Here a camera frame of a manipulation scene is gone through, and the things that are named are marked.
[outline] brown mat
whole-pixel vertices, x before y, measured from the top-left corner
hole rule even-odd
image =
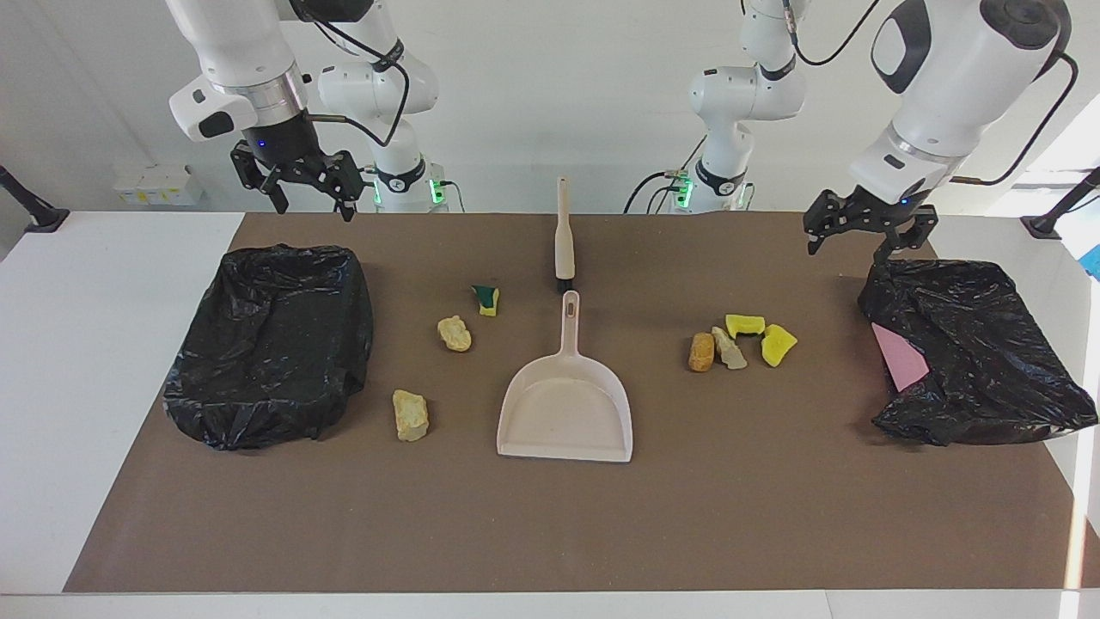
[[[215,453],[154,406],[66,592],[1060,587],[1071,497],[1041,444],[901,445],[855,297],[869,234],[809,257],[798,214],[575,217],[581,351],[634,412],[629,465],[496,455],[501,402],[557,351],[553,218],[249,214],[233,247],[337,243],[364,262],[369,386],[321,442]],[[477,317],[469,284],[502,288]],[[780,369],[685,369],[727,312],[801,339]],[[461,314],[466,355],[437,341]],[[431,432],[394,436],[395,388]],[[1100,586],[1088,533],[1085,585]]]

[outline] dustpan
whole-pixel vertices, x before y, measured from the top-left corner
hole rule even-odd
[[[502,456],[628,463],[634,431],[626,390],[615,373],[576,349],[581,295],[562,296],[561,351],[512,379],[501,409]]]

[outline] blue object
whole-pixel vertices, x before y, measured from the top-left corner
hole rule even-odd
[[[1086,273],[1092,275],[1096,279],[1100,279],[1100,245],[1092,247],[1078,262],[1081,263],[1081,266],[1085,266]]]

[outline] black pole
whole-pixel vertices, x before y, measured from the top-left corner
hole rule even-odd
[[[8,192],[31,214],[33,223],[26,226],[28,232],[53,232],[61,228],[62,221],[68,217],[67,209],[54,208],[48,201],[31,192],[2,165],[0,165],[0,186],[8,189]]]
[[[1086,196],[1091,194],[1097,186],[1100,186],[1100,167],[1089,172],[1089,175],[1078,183],[1076,187],[1069,189],[1069,192],[1058,200],[1058,203],[1054,205],[1054,208],[1046,214],[1021,217],[1020,220],[1024,222],[1024,228],[1027,228],[1027,231],[1036,239],[1060,239],[1062,236],[1058,235],[1058,232],[1054,231],[1054,224],[1058,222],[1058,219],[1063,214],[1069,212]]]

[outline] black trash bag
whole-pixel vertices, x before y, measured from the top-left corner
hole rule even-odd
[[[997,264],[888,261],[871,267],[864,314],[924,355],[930,373],[875,418],[931,445],[1030,443],[1097,424],[1096,405],[1050,350]]]
[[[363,268],[340,246],[226,254],[164,389],[215,450],[256,450],[336,424],[363,389],[374,335]]]

